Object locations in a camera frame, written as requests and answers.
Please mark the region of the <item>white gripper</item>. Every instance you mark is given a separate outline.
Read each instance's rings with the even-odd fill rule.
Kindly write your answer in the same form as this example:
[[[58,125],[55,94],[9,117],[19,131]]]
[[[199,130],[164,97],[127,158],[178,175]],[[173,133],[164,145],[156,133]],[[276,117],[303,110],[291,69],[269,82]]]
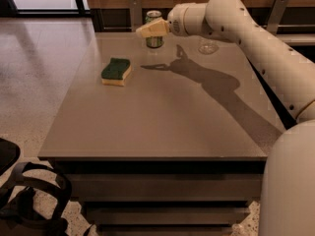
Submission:
[[[136,29],[141,38],[160,37],[170,31],[177,36],[208,36],[208,23],[205,20],[206,3],[177,4],[167,15],[167,21],[157,18]]]

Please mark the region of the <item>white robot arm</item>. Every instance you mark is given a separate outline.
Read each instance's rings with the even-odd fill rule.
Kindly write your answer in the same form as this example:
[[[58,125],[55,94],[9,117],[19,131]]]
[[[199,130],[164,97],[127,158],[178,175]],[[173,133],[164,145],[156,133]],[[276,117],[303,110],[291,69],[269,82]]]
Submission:
[[[315,64],[257,25],[241,0],[178,4],[136,29],[139,37],[170,32],[237,44],[293,119],[267,158],[258,235],[315,236]]]

